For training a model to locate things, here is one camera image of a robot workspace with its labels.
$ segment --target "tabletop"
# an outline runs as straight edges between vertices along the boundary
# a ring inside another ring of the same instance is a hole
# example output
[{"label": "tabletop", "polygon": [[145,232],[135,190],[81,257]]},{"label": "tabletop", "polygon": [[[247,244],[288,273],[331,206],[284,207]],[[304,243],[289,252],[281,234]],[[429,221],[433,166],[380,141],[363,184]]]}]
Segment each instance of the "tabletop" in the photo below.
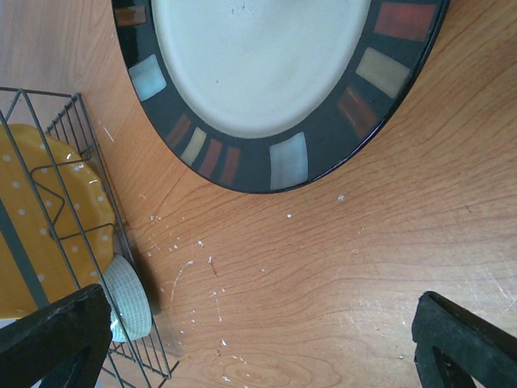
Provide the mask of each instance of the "tabletop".
[{"label": "tabletop", "polygon": [[262,196],[169,151],[108,0],[1,7],[0,84],[85,98],[180,359],[165,386],[419,386],[410,328],[427,290],[517,335],[517,2],[453,0],[378,136],[316,183]]}]

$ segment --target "yellow bowl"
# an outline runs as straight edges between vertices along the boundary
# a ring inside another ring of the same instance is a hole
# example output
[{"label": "yellow bowl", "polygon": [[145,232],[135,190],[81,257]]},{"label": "yellow bowl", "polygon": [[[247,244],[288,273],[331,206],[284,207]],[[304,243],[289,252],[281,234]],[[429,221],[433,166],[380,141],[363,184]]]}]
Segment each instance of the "yellow bowl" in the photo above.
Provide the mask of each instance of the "yellow bowl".
[{"label": "yellow bowl", "polygon": [[[17,146],[37,183],[46,212],[79,284],[99,281],[72,209],[65,201],[57,175],[38,131],[10,124]],[[101,179],[69,145],[46,136],[48,146],[74,204],[94,256],[104,271],[113,258],[113,208]],[[0,125],[0,319],[21,318],[45,303],[75,291],[57,243],[51,237],[40,203],[23,172],[15,149]]]}]

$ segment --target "wooden table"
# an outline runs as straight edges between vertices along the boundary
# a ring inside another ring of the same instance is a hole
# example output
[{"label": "wooden table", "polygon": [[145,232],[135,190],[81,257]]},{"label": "wooden table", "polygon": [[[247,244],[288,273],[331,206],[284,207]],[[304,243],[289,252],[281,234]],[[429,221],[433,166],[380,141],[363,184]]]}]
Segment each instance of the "wooden table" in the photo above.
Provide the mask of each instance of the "wooden table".
[{"label": "wooden table", "polygon": [[428,289],[517,335],[516,1],[452,1],[371,144],[271,196],[219,188],[167,149],[108,0],[4,0],[1,13],[0,83],[86,98],[181,358],[166,386],[419,386],[410,327]]}]

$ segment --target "black wire rack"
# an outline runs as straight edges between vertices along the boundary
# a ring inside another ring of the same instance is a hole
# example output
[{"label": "black wire rack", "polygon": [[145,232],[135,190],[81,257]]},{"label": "black wire rack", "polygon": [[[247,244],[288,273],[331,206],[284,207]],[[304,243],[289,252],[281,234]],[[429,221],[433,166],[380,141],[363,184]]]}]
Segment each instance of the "black wire rack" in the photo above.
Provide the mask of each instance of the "black wire rack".
[{"label": "black wire rack", "polygon": [[[106,375],[114,377],[115,380],[111,379],[111,381],[118,382],[118,386],[122,388],[140,388],[141,386],[152,388],[154,386],[163,386],[171,378],[171,374],[178,366],[179,362],[170,362],[168,360],[158,332],[158,327],[154,322],[154,318],[152,318],[151,332],[146,337],[129,340],[129,335],[126,327],[124,326],[124,321],[121,319],[120,312],[116,308],[114,299],[106,286],[104,276],[88,241],[87,235],[94,230],[102,228],[111,230],[114,235],[114,246],[116,249],[120,250],[120,254],[133,266],[133,268],[135,268],[134,258],[129,245],[128,236],[124,229],[122,215],[119,210],[119,206],[117,205],[115,192],[113,191],[108,178],[107,169],[104,165],[95,133],[86,113],[85,104],[81,95],[67,95],[62,93],[32,91],[0,86],[0,96],[2,97],[0,98],[0,101],[5,100],[6,105],[8,105],[8,108],[5,110],[5,114],[2,111],[2,106],[0,106],[0,124],[2,124],[6,131],[7,137],[13,146],[23,171],[25,172],[27,181],[32,187],[32,191],[36,196],[40,209],[48,224],[48,232],[51,237],[53,237],[53,240],[57,245],[57,249],[61,253],[70,277],[72,278],[76,288],[80,289],[81,285],[79,284],[78,278],[76,277],[65,249],[63,248],[63,242],[66,239],[80,236],[86,246],[96,272],[99,275],[99,282],[104,288],[106,297],[111,306],[115,307],[114,311],[116,317],[118,318],[127,342],[111,343],[106,361],[104,362],[103,372]],[[56,116],[54,116],[55,113],[50,113],[51,116],[48,116],[49,112],[59,113]],[[33,124],[37,128],[51,162],[49,165],[37,167],[32,170],[28,169],[27,164],[23,160],[20,149],[16,144],[15,137],[9,127],[9,123],[18,123],[21,120],[24,124]],[[50,123],[47,127],[41,126],[41,123],[44,122],[44,120],[47,120]],[[77,151],[80,159],[63,163],[56,162],[53,152],[47,142],[46,136],[48,135],[69,144],[69,146],[73,147]],[[61,166],[78,162],[88,163],[90,166],[95,167],[96,172],[103,181],[103,189],[107,193],[114,210],[116,216],[115,223],[99,225],[87,230],[82,228],[82,224],[79,220],[76,209],[74,208],[74,204],[65,185],[65,181],[59,171],[59,167]],[[46,188],[34,179],[35,172],[44,168],[49,170],[52,169],[55,172],[63,195]],[[45,191],[58,199],[60,206],[57,211],[57,215],[54,217],[50,217],[41,197],[40,190]],[[78,233],[60,236],[56,232],[55,225],[65,206],[68,206],[72,213],[73,219],[78,228]],[[134,365],[137,366],[139,373],[134,373]],[[139,382],[135,382],[135,374],[137,377],[141,378]]]}]

